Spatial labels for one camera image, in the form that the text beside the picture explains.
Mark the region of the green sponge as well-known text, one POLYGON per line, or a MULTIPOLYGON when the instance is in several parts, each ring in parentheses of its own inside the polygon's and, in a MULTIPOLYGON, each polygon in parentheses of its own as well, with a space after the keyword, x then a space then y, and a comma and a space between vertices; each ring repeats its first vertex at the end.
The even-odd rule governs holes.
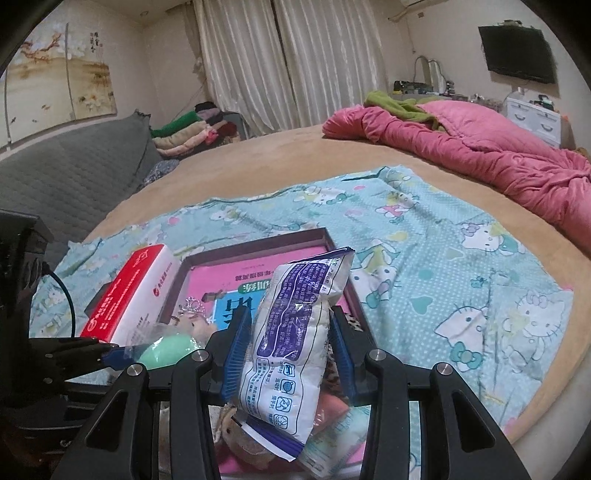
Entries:
POLYGON ((124 358, 142 364, 147 370, 175 365, 202 344, 179 327, 156 325, 149 330, 137 330, 130 344, 124 347, 124 358))

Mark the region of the purple white tissue pack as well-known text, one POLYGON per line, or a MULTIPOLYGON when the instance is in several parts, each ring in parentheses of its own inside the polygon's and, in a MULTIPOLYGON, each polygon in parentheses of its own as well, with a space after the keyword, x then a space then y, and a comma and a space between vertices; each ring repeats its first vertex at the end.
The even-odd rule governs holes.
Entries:
POLYGON ((349 281, 346 247, 277 266, 252 322, 235 400, 246 435, 293 462, 314 428, 329 328, 349 281))

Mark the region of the green flower tissue pack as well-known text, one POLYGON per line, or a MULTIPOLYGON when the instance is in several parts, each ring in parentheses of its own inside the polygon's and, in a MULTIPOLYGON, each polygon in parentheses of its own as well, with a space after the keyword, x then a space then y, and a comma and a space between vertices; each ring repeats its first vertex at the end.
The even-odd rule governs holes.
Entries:
POLYGON ((311 436, 297 463, 317 479, 329 479, 348 464, 367 440, 370 406, 352 407, 322 432, 311 436))

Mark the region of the leopard print scrunchie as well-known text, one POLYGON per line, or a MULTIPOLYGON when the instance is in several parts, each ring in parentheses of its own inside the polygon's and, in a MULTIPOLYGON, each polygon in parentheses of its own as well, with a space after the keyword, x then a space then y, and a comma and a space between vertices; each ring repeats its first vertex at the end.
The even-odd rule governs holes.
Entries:
POLYGON ((356 371, 361 362, 356 342, 363 339, 363 330, 349 320, 351 318, 340 306, 332 307, 329 315, 329 344, 338 368, 342 391, 349 399, 353 399, 358 392, 356 371))

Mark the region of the pink plush bunny toy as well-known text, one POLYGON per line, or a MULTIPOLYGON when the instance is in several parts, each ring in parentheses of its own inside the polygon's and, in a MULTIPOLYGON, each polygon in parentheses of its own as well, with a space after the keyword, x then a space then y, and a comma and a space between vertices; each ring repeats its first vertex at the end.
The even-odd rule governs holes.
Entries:
POLYGON ((190 335, 197 343, 205 345, 217 331, 214 321, 205 316, 204 303, 194 297, 186 297, 170 316, 169 324, 190 335))

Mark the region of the pink item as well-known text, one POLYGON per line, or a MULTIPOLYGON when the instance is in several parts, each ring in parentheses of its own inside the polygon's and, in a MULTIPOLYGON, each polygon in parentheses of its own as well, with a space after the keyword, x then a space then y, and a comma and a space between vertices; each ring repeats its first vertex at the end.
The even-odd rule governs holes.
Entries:
POLYGON ((336 420, 349 411, 349 405, 339 397, 322 391, 318 397, 317 411, 315 411, 314 426, 311 434, 315 435, 328 428, 336 420))

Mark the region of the dark box with pink book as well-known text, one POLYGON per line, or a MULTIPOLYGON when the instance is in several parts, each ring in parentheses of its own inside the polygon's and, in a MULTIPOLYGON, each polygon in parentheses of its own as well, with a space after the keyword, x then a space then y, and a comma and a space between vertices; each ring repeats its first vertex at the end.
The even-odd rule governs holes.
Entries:
POLYGON ((278 265, 334 249, 328 230, 317 228, 190 255, 181 262, 158 322, 170 325, 176 307, 194 297, 204 303, 205 316, 217 330, 223 330, 236 307, 245 305, 256 313, 278 265))

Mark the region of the red tissue pack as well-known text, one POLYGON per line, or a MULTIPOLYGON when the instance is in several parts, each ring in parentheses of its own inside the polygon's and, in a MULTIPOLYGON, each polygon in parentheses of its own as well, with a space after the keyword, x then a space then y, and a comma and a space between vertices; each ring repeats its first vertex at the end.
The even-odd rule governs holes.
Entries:
POLYGON ((100 297, 81 335, 121 347, 143 343, 179 268, 180 261, 163 244, 134 251, 100 297))

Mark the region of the dark floral cloth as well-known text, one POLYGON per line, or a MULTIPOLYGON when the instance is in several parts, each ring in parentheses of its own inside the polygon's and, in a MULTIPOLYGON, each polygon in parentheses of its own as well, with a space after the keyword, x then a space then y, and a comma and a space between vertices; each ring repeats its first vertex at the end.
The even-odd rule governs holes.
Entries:
POLYGON ((162 160, 162 161, 158 162, 149 171, 147 176, 143 179, 142 183, 139 186, 139 189, 143 189, 146 186, 150 185, 151 183, 168 175, 169 173, 171 173, 172 171, 174 171, 177 168, 179 163, 180 163, 180 161, 177 159, 162 160))

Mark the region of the stack of folded clothes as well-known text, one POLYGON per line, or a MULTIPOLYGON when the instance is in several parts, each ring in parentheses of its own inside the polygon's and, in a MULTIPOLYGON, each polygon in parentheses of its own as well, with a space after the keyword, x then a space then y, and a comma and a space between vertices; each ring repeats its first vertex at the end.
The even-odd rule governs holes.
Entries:
POLYGON ((249 139, 242 115, 222 111, 213 102, 201 102, 159 129, 150 130, 163 159, 183 158, 249 139))

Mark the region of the pink quilted duvet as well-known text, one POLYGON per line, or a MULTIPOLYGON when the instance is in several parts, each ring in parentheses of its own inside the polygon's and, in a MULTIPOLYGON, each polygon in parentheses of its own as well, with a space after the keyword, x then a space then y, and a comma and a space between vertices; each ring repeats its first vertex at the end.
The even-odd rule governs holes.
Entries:
POLYGON ((590 161, 546 144, 487 107, 462 101, 424 104, 441 127, 402 120, 380 106, 332 115, 322 131, 339 140, 368 140, 408 151, 487 184, 590 251, 590 161))

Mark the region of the green cloth on duvet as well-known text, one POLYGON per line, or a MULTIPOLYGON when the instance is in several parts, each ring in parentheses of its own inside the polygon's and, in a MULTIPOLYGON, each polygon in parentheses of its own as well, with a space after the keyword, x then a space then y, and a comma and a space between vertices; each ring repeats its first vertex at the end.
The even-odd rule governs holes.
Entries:
POLYGON ((363 106, 380 107, 400 120, 420 123, 428 126, 431 130, 444 131, 445 127, 440 123, 438 118, 422 108, 423 105, 436 100, 436 96, 400 100, 394 99, 386 92, 376 90, 367 95, 363 106))

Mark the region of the white pleated curtains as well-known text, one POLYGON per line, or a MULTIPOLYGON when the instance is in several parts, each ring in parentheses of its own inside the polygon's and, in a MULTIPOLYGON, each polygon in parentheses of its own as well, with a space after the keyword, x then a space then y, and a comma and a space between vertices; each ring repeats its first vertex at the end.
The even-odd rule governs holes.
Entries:
POLYGON ((367 1, 196 1, 207 88, 256 135, 325 122, 387 86, 367 1))

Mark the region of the white drawer cabinet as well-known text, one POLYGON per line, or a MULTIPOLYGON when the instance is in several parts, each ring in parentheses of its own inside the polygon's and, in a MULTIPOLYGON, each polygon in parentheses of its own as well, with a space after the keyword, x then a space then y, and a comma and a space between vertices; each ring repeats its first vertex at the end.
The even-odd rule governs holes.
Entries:
POLYGON ((561 147, 562 120, 558 113, 518 98, 507 98, 504 107, 506 117, 514 124, 552 147, 561 147))

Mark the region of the wall painting panels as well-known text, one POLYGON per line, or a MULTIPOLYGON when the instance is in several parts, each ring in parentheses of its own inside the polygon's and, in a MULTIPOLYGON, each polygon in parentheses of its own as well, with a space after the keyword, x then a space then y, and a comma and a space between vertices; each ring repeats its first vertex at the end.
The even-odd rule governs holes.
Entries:
POLYGON ((1 77, 2 147, 116 113, 99 33, 70 22, 39 24, 1 77))

